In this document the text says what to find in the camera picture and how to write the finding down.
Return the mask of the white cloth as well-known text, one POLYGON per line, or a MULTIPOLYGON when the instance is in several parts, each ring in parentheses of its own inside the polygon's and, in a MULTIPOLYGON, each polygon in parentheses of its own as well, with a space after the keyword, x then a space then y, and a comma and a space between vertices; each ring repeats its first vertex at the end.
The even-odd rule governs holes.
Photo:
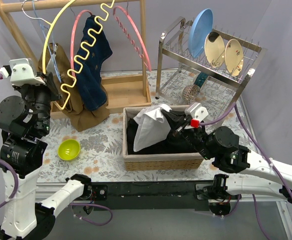
POLYGON ((138 124, 133 150, 138 152, 166 139, 171 128, 161 110, 169 112, 170 106, 159 104, 141 110, 133 119, 138 124))

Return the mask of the black skirt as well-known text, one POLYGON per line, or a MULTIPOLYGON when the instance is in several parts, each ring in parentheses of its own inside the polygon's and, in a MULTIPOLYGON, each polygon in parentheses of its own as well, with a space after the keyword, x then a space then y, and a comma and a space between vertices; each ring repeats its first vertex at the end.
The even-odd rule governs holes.
POLYGON ((135 135, 137 132, 138 124, 134 121, 134 119, 130 119, 128 121, 128 127, 126 129, 127 134, 127 143, 128 143, 128 153, 136 154, 136 155, 152 155, 152 154, 181 154, 181 153, 195 153, 196 150, 178 150, 173 143, 170 142, 170 133, 168 133, 165 140, 154 144, 150 147, 144 148, 138 152, 134 152, 133 143, 135 139, 135 135))

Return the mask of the blue denim garment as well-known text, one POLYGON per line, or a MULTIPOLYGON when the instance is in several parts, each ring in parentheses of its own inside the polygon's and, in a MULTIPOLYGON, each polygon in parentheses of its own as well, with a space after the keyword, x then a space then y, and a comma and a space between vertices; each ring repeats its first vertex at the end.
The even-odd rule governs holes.
POLYGON ((112 55, 109 42, 104 34, 91 33, 96 38, 94 46, 84 45, 90 55, 86 60, 79 59, 83 64, 81 73, 76 75, 76 86, 85 107, 95 111, 107 102, 107 94, 101 86, 101 66, 112 55))

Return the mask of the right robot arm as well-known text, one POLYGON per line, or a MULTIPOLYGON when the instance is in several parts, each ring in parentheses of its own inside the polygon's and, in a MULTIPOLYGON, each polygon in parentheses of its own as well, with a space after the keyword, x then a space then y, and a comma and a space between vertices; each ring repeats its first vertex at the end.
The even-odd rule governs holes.
POLYGON ((271 160, 239 143, 239 136, 221 126, 207 133, 205 122, 192 114, 162 111, 174 136, 190 144, 222 171, 202 192, 223 199, 239 194, 274 196, 292 203, 292 165, 271 160))

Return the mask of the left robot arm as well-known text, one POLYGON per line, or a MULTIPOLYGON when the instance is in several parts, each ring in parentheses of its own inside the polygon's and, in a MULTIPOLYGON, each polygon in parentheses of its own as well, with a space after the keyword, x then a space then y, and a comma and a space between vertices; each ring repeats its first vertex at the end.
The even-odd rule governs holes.
POLYGON ((38 73, 40 84, 25 83, 0 103, 2 147, 0 168, 7 202, 0 226, 0 239, 42 240, 49 235, 56 217, 71 202, 92 195, 91 179, 75 174, 49 198, 35 201, 37 179, 50 131, 51 102, 59 99, 52 73, 38 73))

